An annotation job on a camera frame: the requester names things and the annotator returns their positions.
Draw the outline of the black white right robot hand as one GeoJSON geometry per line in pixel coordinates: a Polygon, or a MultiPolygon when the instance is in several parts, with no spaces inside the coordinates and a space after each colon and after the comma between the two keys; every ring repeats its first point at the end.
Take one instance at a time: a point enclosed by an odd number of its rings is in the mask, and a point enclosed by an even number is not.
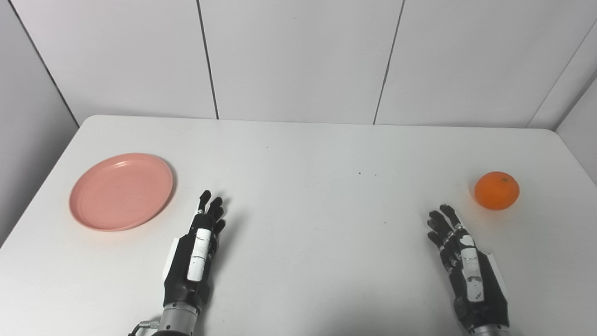
{"type": "Polygon", "coordinates": [[[508,302],[490,254],[480,251],[447,204],[429,212],[427,238],[437,247],[454,292],[453,308],[470,336],[509,336],[508,302]]]}

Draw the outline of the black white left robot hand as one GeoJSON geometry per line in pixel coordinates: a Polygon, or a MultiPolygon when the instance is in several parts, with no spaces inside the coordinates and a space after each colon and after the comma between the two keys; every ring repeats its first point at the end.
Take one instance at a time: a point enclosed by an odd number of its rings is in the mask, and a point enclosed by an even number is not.
{"type": "Polygon", "coordinates": [[[220,196],[203,191],[187,234],[173,240],[163,276],[164,307],[183,302],[201,309],[208,303],[210,271],[226,226],[222,204],[220,196]]]}

